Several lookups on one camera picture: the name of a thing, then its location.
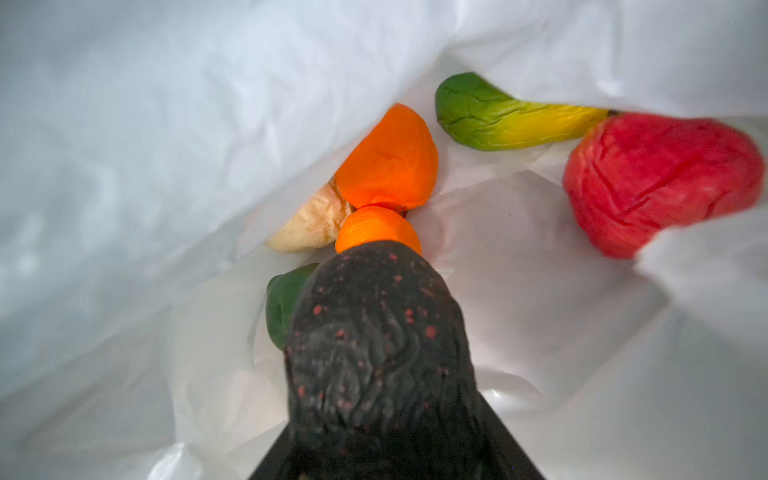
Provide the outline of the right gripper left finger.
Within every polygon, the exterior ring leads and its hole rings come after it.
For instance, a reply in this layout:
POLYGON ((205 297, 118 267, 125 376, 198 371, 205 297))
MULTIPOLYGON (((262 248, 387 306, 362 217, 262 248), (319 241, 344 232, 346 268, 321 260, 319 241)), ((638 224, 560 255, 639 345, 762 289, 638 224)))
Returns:
POLYGON ((249 480, 296 480, 294 444, 288 427, 285 427, 264 458, 253 471, 249 480))

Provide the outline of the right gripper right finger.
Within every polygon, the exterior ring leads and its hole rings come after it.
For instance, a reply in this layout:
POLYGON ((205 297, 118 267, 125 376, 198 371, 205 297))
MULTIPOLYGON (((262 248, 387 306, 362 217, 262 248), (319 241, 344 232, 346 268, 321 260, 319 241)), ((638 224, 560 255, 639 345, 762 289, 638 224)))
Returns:
POLYGON ((480 395, 479 400, 485 453, 482 457, 477 479, 544 480, 544 476, 513 438, 485 398, 480 395))

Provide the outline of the white plastic bag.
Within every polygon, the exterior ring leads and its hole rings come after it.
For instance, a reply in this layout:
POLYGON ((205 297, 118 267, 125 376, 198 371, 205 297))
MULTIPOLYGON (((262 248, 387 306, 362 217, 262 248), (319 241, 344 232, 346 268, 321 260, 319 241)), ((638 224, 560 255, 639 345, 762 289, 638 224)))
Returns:
MULTIPOLYGON (((244 479, 287 418, 264 241, 443 78, 767 143, 763 1, 5 1, 1 475, 244 479)), ((410 221, 549 479, 767 475, 767 207, 605 258, 566 144, 435 129, 410 221)))

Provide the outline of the dark avocado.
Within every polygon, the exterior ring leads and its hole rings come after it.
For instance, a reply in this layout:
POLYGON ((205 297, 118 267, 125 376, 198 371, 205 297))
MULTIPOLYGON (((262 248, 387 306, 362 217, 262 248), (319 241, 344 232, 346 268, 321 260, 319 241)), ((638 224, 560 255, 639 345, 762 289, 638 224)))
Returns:
POLYGON ((411 248, 321 264, 284 347, 294 469, 311 479, 473 479, 485 441, 465 323, 411 248))

